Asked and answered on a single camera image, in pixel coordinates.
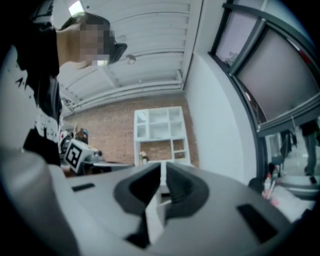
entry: person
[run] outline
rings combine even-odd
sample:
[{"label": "person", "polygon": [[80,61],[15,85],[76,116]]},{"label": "person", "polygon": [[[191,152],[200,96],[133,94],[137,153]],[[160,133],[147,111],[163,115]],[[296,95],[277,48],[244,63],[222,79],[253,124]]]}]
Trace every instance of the person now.
[{"label": "person", "polygon": [[306,122],[300,126],[302,136],[305,142],[305,148],[308,153],[307,166],[304,168],[306,176],[313,176],[315,174],[315,167],[317,163],[316,155],[316,131],[319,130],[317,120]]},{"label": "person", "polygon": [[60,68],[68,62],[80,68],[111,64],[126,48],[115,42],[107,19],[88,12],[71,16],[60,30],[50,23],[21,24],[0,70],[0,147],[24,148],[60,165]]}]

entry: black slot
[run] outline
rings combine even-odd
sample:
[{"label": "black slot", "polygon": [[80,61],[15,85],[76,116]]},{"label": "black slot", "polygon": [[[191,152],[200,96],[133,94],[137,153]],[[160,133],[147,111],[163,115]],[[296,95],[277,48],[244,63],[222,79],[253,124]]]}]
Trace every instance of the black slot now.
[{"label": "black slot", "polygon": [[240,205],[237,209],[261,244],[278,233],[251,205]]},{"label": "black slot", "polygon": [[72,190],[74,192],[78,192],[78,191],[81,191],[81,190],[86,190],[86,189],[89,189],[89,188],[93,188],[94,186],[95,185],[92,184],[92,183],[86,183],[86,184],[79,185],[79,186],[73,186]]}]

